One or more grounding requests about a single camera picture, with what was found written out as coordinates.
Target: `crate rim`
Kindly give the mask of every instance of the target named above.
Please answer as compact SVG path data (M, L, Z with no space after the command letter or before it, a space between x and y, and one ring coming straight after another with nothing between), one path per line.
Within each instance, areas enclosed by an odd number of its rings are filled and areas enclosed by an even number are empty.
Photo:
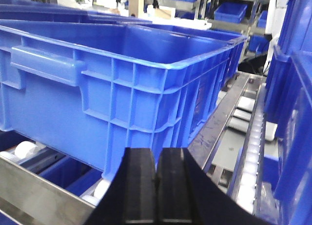
M129 56L124 56L118 53L113 53L113 52L109 52L109 51L105 51L105 50L101 50L101 49L96 49L96 48L91 48L85 45L80 45L80 44L73 44L73 43L69 43L66 41L61 41L61 40L56 40L53 38L49 38L49 37L44 37L44 36L40 36L40 35L36 35L36 34L31 34L25 31L21 31L21 30L17 30L14 28L10 28L7 26L2 26L1 23L2 22L6 22L6 21L15 21L15 22L27 22L24 20L0 20L0 30L1 31L5 31L5 32L10 32L10 33L14 33L14 34L18 34L24 37L28 37L28 38L32 38L35 40L40 40L43 42L47 42L47 43L51 43L51 44L55 44L55 45L59 45L59 46L64 46L64 47L70 47L76 50L81 50L81 51L86 51L86 52L91 52L94 54L98 54L98 55L103 55L103 56L107 56L107 57L111 57L114 59L118 59L118 60L123 60L123 61L129 61L135 64L141 64L141 65L146 65L149 67L155 67L155 68L159 68L159 69L171 69L171 70L180 70L180 69L184 69L187 66L190 66L194 63L197 62L201 62L207 58L213 57L215 55L218 55L219 53L228 51L229 49L233 48L234 45L225 45L224 47L220 48L220 49L216 49L213 50L211 52L207 52L204 54L200 54L200 55L196 55L194 57L191 58L187 58L181 61L176 61L173 63L158 63L158 62L151 62L151 61L147 61L147 60L142 60L142 59L136 59L133 57L129 57ZM38 24L40 23L50 23L50 24L72 24L72 25L77 25L77 24L81 24L81 25L98 25L98 26L115 26L115 27L129 27L129 28L138 28L138 26L136 25L115 25L115 24L94 24L94 23L71 23L71 22L47 22L47 21L39 21L36 22ZM158 31L157 29L150 29L147 27L141 27L140 28L145 28L145 30L149 30L149 31Z

